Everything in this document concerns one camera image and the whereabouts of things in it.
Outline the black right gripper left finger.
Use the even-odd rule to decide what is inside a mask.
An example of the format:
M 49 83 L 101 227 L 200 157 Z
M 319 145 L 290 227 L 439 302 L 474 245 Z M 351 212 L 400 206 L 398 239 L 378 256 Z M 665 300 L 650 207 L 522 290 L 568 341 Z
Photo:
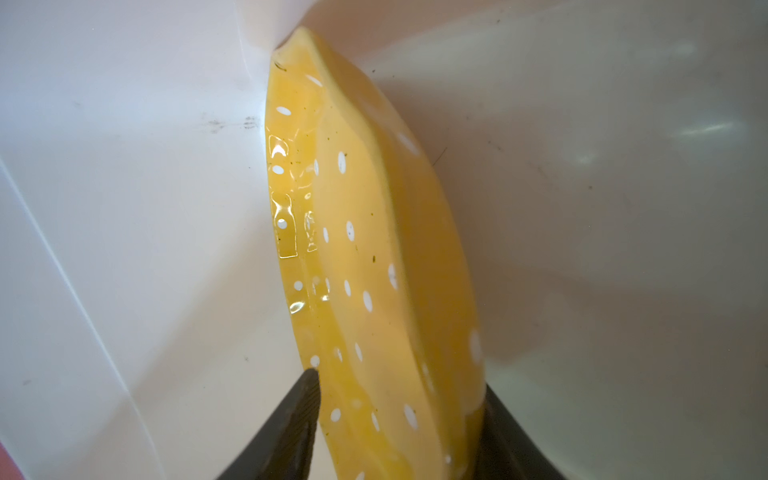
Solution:
M 218 479 L 308 479 L 320 406 L 319 372 L 309 368 Z

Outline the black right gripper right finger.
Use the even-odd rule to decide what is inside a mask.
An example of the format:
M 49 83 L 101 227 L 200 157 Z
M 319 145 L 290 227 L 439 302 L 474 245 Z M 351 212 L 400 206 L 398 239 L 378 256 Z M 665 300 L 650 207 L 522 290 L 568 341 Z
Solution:
M 474 480 L 565 480 L 535 445 L 490 386 L 471 476 Z

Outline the yellow white-dotted plate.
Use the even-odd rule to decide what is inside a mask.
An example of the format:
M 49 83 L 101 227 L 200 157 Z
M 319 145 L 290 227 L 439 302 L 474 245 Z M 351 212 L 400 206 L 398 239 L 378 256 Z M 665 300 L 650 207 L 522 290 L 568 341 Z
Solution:
M 486 380 L 475 298 L 440 182 L 384 93 L 309 29 L 271 58 L 278 265 L 341 479 L 468 479 Z

